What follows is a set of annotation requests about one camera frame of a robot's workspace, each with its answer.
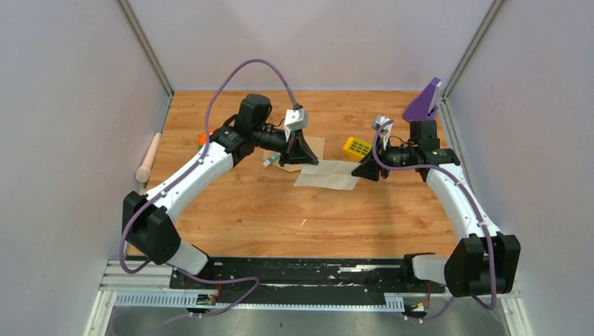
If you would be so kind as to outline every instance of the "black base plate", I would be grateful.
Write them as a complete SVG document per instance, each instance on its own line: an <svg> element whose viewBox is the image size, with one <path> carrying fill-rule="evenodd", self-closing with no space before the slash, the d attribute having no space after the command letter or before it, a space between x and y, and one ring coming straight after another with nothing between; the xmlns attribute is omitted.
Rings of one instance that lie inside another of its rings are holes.
<svg viewBox="0 0 594 336"><path fill-rule="evenodd" d="M214 279L260 279L260 286L242 303L384 305L384 293L427 292L426 281L411 281L404 274L400 268L402 259L212 257L212 260L214 266L205 273L213 274ZM357 265L360 272L341 270L341 267ZM194 282L176 271L173 274L176 277L171 278L171 288L215 289L214 285ZM223 285L217 302L231 303L252 285L252 281ZM445 290L441 285L431 283L431 292L444 293Z"/></svg>

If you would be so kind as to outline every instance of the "yellow object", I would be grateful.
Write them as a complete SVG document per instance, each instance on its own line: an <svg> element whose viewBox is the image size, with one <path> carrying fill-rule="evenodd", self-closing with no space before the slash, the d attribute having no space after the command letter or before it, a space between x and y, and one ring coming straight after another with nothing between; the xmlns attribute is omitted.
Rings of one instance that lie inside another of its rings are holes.
<svg viewBox="0 0 594 336"><path fill-rule="evenodd" d="M371 145L363 140L349 136L347 143L343 146L343 154L349 158L360 161L371 151Z"/></svg>

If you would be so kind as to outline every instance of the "small bottle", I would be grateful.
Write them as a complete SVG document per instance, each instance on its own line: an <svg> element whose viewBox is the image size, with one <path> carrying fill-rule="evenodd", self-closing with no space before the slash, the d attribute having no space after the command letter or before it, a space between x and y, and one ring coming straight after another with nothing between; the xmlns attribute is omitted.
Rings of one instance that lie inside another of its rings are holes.
<svg viewBox="0 0 594 336"><path fill-rule="evenodd" d="M274 154L272 154L272 156L270 157L270 159L264 161L264 163L263 163L264 167L270 166L274 161L278 160L278 158L280 158L280 153L274 153Z"/></svg>

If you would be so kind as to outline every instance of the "black mount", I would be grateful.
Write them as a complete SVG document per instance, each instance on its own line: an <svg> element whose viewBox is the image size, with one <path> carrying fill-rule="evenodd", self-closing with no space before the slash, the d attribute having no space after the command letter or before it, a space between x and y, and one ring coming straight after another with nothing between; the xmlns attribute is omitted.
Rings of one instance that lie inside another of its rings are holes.
<svg viewBox="0 0 594 336"><path fill-rule="evenodd" d="M410 138L400 146L388 146L384 150L383 140L378 137L376 144L378 157L382 162L391 167L408 167L413 165L443 165L446 163L460 164L456 153L449 148L439 148L437 137L437 124L435 120L411 121ZM416 169L423 181L427 180L428 169ZM364 179L379 181L389 176L389 170L382 168L373 158L372 152L359 162L351 175Z"/></svg>
<svg viewBox="0 0 594 336"><path fill-rule="evenodd" d="M497 233L493 240L495 287L499 294L511 292L520 259L520 242L515 235ZM461 239L445 263L445 284L457 298L491 293L489 257L485 237ZM402 281L420 281L413 271L413 258L434 253L406 254L402 262Z"/></svg>
<svg viewBox="0 0 594 336"><path fill-rule="evenodd" d="M272 104L267 97L248 94L241 102L233 126L229 125L229 120L216 129L212 141L225 147L226 152L233 156L233 166L252 154L255 147L280 153L281 166L317 165L319 160L305 141L303 131L291 132L287 139L284 130L266 122L271 112Z"/></svg>

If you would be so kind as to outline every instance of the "orange object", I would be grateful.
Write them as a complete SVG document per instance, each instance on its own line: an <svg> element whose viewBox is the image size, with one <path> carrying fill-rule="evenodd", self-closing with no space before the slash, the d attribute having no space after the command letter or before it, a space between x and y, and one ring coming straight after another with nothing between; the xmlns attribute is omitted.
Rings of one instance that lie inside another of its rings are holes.
<svg viewBox="0 0 594 336"><path fill-rule="evenodd" d="M209 135L212 135L213 132L214 132L214 129L211 129ZM198 150L200 150L204 146L205 143L206 143L206 132L203 132L198 137Z"/></svg>

